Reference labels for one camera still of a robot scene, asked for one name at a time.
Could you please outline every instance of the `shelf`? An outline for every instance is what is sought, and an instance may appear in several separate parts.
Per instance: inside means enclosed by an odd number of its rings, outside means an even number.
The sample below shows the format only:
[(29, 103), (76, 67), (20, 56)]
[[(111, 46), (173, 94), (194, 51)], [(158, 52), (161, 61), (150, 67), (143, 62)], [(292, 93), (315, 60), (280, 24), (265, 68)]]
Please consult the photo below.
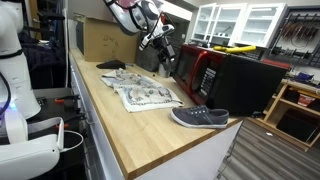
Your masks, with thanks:
[(263, 121), (263, 119), (261, 119), (261, 118), (256, 118), (256, 120), (258, 120), (258, 121)]
[(257, 31), (257, 30), (243, 30), (246, 33), (255, 33), (255, 34), (267, 34), (266, 31)]
[(248, 18), (250, 21), (272, 21), (272, 18)]
[(199, 19), (198, 22), (209, 22), (209, 20)]
[(230, 39), (230, 37), (218, 36), (218, 35), (212, 35), (212, 37), (223, 38), (223, 39)]
[(277, 127), (276, 127), (275, 124), (267, 124), (267, 123), (265, 123), (265, 125), (266, 125), (266, 126), (264, 126), (264, 127), (266, 127), (266, 129), (268, 129), (268, 130), (271, 131), (272, 133), (274, 133), (274, 134), (276, 134), (276, 135), (284, 138), (285, 140), (287, 140), (287, 141), (289, 141), (289, 142), (291, 142), (291, 143), (293, 143), (293, 144), (295, 144), (295, 145), (297, 145), (297, 146), (299, 146), (299, 147), (304, 148), (305, 150), (308, 149), (308, 148), (306, 148), (306, 147), (311, 147), (311, 144), (310, 144), (310, 143), (303, 142), (303, 141), (301, 141), (301, 140), (299, 140), (299, 139), (297, 139), (297, 138), (294, 138), (294, 137), (292, 137), (291, 135), (289, 135), (289, 134), (287, 134), (287, 133), (285, 133), (285, 132), (277, 129)]
[(236, 20), (217, 20), (217, 22), (223, 22), (223, 23), (236, 23)]
[(198, 34), (198, 35), (205, 35), (205, 33), (197, 33), (197, 32), (195, 32), (194, 34)]
[(301, 106), (301, 105), (299, 105), (299, 104), (297, 104), (297, 103), (294, 103), (294, 102), (285, 100), (285, 99), (283, 99), (283, 98), (281, 98), (280, 101), (283, 102), (283, 103), (289, 104), (289, 105), (291, 105), (291, 106), (294, 106), (294, 107), (296, 107), (296, 108), (302, 109), (302, 110), (304, 110), (304, 111), (307, 111), (307, 112), (309, 112), (309, 113), (312, 113), (312, 114), (315, 114), (315, 115), (320, 116), (320, 112), (315, 111), (315, 110), (312, 110), (312, 109), (307, 108), (307, 107), (304, 107), (304, 106)]

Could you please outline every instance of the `blue light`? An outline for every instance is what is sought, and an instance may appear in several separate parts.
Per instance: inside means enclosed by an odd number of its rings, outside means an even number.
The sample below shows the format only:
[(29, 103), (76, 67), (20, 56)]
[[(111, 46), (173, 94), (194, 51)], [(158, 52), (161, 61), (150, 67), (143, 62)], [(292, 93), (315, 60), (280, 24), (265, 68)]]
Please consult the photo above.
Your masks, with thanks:
[(17, 107), (13, 102), (10, 102), (9, 107), (10, 107), (11, 110), (14, 110), (14, 111), (17, 110)]

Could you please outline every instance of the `cardboard box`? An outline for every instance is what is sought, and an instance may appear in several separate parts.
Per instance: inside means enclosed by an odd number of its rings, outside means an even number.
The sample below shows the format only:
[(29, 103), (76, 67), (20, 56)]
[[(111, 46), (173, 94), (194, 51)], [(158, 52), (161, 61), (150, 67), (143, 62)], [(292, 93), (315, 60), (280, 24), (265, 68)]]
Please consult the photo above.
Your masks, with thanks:
[(125, 63), (135, 62), (139, 33), (128, 36), (117, 23), (94, 18), (83, 16), (77, 20), (80, 25), (77, 26), (77, 45), (86, 61), (118, 59)]

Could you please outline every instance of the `white cabinet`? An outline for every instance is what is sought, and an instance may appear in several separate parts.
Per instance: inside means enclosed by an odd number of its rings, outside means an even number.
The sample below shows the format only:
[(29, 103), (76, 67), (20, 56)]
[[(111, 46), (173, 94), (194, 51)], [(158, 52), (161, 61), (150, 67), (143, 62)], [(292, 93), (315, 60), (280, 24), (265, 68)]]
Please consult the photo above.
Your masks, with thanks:
[(250, 4), (231, 45), (268, 47), (286, 10), (286, 3)]
[(216, 3), (200, 6), (192, 33), (193, 39), (206, 39), (215, 8)]
[(229, 40), (234, 36), (235, 29), (241, 25), (241, 17), (247, 4), (224, 4), (217, 6), (217, 13), (209, 27), (211, 44), (230, 45)]
[(246, 6), (245, 3), (200, 6), (192, 38), (228, 45)]

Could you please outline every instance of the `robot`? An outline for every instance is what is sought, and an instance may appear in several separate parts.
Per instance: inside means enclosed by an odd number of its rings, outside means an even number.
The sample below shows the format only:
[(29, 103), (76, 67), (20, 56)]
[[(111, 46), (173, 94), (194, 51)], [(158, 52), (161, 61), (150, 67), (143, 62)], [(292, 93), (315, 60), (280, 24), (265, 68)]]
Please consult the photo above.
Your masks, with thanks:
[[(174, 27), (159, 20), (162, 1), (140, 0), (130, 7), (122, 7), (115, 0), (104, 2), (123, 33), (146, 33), (140, 50), (151, 45), (159, 51), (164, 67), (170, 67), (168, 62), (174, 52), (166, 35)], [(26, 57), (17, 35), (22, 28), (21, 0), (0, 0), (0, 137), (8, 137), (10, 143), (0, 145), (0, 175), (1, 179), (9, 180), (30, 179), (49, 171), (57, 164), (60, 153), (67, 150), (63, 147), (61, 118), (39, 124), (26, 122), (40, 111), (40, 106), (32, 91)], [(58, 134), (28, 140), (28, 133), (56, 124), (60, 127)]]

